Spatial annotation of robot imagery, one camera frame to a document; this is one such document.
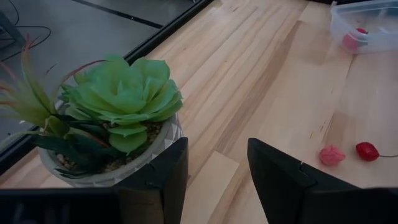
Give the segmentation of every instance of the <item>wooden tabletop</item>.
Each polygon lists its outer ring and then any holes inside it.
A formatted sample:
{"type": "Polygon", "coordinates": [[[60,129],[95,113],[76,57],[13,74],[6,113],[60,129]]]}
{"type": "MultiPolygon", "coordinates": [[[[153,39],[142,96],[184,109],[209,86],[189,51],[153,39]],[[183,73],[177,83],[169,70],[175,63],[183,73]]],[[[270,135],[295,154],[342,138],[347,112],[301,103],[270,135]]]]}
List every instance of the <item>wooden tabletop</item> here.
{"type": "MultiPolygon", "coordinates": [[[[182,223],[265,223],[246,159],[258,138],[359,187],[398,186],[398,158],[358,159],[354,146],[398,154],[398,52],[352,56],[331,39],[330,7],[301,0],[215,0],[155,49],[181,88],[189,138],[182,223]],[[347,155],[325,167],[319,150],[347,155]]],[[[35,151],[2,188],[64,187],[35,151]]]]}

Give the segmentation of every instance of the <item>green succulent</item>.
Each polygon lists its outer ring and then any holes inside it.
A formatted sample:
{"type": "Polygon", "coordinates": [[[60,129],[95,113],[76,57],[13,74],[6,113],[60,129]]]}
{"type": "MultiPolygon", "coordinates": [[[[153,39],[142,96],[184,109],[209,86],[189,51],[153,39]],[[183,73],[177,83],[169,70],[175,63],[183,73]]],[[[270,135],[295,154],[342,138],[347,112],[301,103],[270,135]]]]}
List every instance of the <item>green succulent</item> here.
{"type": "MultiPolygon", "coordinates": [[[[0,148],[18,135],[33,135],[36,146],[54,151],[56,154],[63,154],[78,164],[77,170],[58,170],[61,175],[70,178],[98,172],[108,161],[125,157],[126,154],[110,147],[109,133],[102,124],[79,121],[58,113],[54,104],[56,94],[48,96],[34,77],[33,66],[29,60],[30,45],[32,44],[27,37],[27,45],[23,47],[21,53],[23,79],[18,79],[12,70],[0,61],[0,67],[5,69],[14,81],[8,83],[0,80],[0,109],[9,112],[3,117],[27,121],[39,128],[10,135],[1,142],[0,148]]],[[[72,71],[64,76],[60,83],[81,69],[98,62],[102,60],[72,71]]]]}
{"type": "Polygon", "coordinates": [[[181,94],[164,61],[140,58],[131,66],[118,56],[88,72],[74,74],[77,86],[64,85],[66,114],[80,121],[105,121],[109,143],[130,153],[147,140],[143,121],[164,121],[182,107],[181,94]]]}

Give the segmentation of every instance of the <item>plastic container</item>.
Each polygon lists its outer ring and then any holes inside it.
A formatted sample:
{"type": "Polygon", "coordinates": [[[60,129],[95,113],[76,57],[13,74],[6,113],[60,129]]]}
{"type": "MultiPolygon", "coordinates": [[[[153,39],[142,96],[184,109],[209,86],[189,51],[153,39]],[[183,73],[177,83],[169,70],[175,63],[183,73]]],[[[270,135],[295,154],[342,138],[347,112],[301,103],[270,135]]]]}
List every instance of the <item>plastic container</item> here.
{"type": "Polygon", "coordinates": [[[335,6],[331,15],[331,35],[352,54],[398,49],[398,0],[335,6]]]}

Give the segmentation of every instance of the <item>plant pot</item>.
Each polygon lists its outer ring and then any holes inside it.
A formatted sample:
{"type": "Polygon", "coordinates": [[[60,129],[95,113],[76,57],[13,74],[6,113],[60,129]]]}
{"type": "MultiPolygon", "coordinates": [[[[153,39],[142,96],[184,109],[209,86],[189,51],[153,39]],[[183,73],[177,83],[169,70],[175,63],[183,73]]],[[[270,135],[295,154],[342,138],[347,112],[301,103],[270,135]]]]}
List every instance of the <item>plant pot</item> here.
{"type": "Polygon", "coordinates": [[[69,179],[60,175],[55,169],[64,169],[58,161],[55,153],[46,149],[39,148],[40,159],[47,170],[59,179],[72,185],[73,187],[110,187],[119,181],[130,176],[142,166],[156,158],[160,153],[167,149],[171,144],[183,136],[178,115],[175,114],[166,120],[160,130],[159,135],[149,148],[139,157],[116,170],[103,174],[94,174],[79,179],[69,179]]]}

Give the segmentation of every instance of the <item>red chili pepper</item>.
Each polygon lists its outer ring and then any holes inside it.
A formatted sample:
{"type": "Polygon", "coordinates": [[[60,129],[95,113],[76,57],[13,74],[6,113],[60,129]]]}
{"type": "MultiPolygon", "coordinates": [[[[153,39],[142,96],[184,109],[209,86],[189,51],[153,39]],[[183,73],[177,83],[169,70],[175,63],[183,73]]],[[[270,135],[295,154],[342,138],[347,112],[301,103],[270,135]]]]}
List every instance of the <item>red chili pepper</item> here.
{"type": "Polygon", "coordinates": [[[361,142],[355,146],[356,152],[365,161],[374,161],[380,154],[379,151],[369,142],[361,142]]]}

